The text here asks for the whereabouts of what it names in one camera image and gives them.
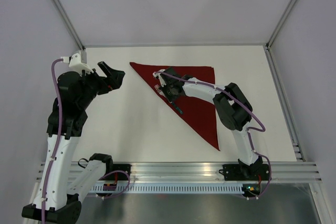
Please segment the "fork with teal handle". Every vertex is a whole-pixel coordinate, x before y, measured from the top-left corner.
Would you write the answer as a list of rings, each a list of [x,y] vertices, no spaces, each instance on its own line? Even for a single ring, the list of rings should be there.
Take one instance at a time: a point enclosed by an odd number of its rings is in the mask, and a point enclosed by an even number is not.
[[[159,95],[161,95],[161,96],[163,96],[164,98],[166,98],[165,97],[165,95],[164,95],[164,93],[163,93],[163,91],[160,89],[160,85],[158,85],[158,84],[156,84],[155,86],[154,86],[154,88],[155,88],[155,90],[157,91],[157,93],[159,94]],[[170,105],[180,114],[180,115],[182,115],[183,114],[183,111],[174,103],[174,102],[170,102]]]

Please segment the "dark red cloth napkin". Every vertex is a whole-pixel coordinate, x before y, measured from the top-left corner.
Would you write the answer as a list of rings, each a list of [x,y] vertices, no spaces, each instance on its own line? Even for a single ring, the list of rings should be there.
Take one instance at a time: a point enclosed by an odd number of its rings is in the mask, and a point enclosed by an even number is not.
[[[153,77],[153,73],[160,69],[167,69],[164,65],[143,65],[130,62],[133,70],[149,85],[156,93],[154,86],[160,84],[158,79]],[[209,66],[174,66],[174,70],[180,75],[185,74],[196,77],[202,81],[215,83],[215,71]],[[219,150],[217,136],[216,110],[213,104],[191,97],[180,97],[174,103],[183,111],[180,115],[161,95],[158,95],[166,105],[168,105],[186,124],[188,124],[201,138],[203,138],[213,148]]]

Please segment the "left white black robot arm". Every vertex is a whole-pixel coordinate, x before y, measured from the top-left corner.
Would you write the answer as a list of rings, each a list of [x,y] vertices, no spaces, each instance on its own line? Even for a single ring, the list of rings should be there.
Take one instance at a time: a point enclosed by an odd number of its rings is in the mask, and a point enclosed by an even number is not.
[[[119,89],[124,71],[105,62],[98,63],[105,74],[95,69],[68,71],[53,77],[56,98],[47,126],[47,155],[38,192],[22,209],[22,217],[41,223],[76,223],[82,203],[99,179],[114,176],[110,155],[94,153],[87,166],[72,182],[68,182],[72,158],[88,118],[86,109],[98,95]]]

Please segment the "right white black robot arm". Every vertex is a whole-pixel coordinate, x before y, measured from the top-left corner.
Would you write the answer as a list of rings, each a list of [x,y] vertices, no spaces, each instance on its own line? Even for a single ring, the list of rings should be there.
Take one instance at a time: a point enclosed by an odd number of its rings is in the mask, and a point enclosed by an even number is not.
[[[160,82],[155,86],[157,92],[170,104],[180,97],[197,98],[213,104],[222,125],[233,134],[239,154],[239,173],[245,179],[257,177],[263,159],[255,150],[249,132],[253,109],[237,84],[217,86],[189,75],[181,77],[172,67],[156,71],[153,76]]]

